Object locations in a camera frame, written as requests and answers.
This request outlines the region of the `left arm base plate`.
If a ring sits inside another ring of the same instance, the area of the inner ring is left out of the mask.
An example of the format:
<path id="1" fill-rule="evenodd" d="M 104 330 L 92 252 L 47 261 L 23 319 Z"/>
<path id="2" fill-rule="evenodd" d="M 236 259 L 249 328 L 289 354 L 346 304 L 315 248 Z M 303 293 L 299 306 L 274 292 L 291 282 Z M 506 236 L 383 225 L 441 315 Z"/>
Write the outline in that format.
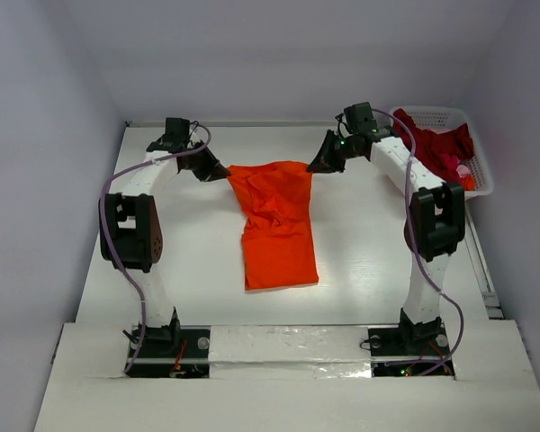
<path id="1" fill-rule="evenodd" d="M 210 338 L 210 327 L 182 327 L 177 346 L 168 339 L 146 336 L 126 375 L 130 378 L 208 378 Z"/>

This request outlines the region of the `orange t shirt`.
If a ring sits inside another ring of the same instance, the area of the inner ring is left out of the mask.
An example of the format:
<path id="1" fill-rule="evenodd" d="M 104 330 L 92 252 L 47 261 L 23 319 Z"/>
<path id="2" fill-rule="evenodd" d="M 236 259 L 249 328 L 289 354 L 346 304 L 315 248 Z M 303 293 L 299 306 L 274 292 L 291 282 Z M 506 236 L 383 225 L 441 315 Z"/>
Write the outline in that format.
<path id="1" fill-rule="evenodd" d="M 319 281 L 311 226 L 312 173 L 298 161 L 230 166 L 229 184 L 246 217 L 241 236 L 245 289 Z"/>

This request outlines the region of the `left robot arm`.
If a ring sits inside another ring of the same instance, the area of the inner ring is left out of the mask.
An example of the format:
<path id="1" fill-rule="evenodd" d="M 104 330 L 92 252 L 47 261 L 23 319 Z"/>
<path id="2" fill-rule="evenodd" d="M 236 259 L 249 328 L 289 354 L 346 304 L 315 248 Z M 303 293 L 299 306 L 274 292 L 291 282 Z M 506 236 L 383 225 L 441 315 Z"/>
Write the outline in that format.
<path id="1" fill-rule="evenodd" d="M 158 271 L 165 241 L 156 195 L 184 170 L 205 183 L 229 177 L 210 150 L 211 141 L 201 122 L 166 118 L 164 132 L 148 145 L 143 160 L 107 180 L 98 201 L 101 255 L 139 297 L 139 324 L 125 334 L 135 347 L 152 346 L 163 356 L 179 349 L 181 333 Z"/>

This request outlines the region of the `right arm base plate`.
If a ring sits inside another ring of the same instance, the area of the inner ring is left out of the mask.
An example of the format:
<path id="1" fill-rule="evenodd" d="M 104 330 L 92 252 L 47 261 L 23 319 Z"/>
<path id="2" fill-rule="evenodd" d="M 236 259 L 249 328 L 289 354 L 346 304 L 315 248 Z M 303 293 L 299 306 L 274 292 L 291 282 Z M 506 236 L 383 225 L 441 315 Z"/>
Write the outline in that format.
<path id="1" fill-rule="evenodd" d="M 421 337 L 408 336 L 400 325 L 369 328 L 360 347 L 370 353 L 375 378 L 418 376 L 450 353 L 443 324 L 438 328 L 425 328 Z"/>

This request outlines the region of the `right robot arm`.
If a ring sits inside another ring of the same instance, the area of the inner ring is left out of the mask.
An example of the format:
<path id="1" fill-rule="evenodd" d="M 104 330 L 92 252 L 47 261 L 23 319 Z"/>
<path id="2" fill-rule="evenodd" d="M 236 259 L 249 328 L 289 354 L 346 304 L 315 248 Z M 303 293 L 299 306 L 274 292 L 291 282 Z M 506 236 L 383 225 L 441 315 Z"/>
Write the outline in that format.
<path id="1" fill-rule="evenodd" d="M 446 297 L 446 268 L 465 235 L 464 188 L 448 183 L 419 160 L 422 141 L 413 127 L 395 115 L 391 125 L 381 126 L 377 113 L 369 103 L 345 108 L 307 170 L 341 173 L 349 159 L 364 157 L 402 192 L 404 239 L 412 257 L 409 291 L 398 324 L 369 329 L 366 343 L 375 356 L 419 356 L 445 334 L 440 302 Z"/>

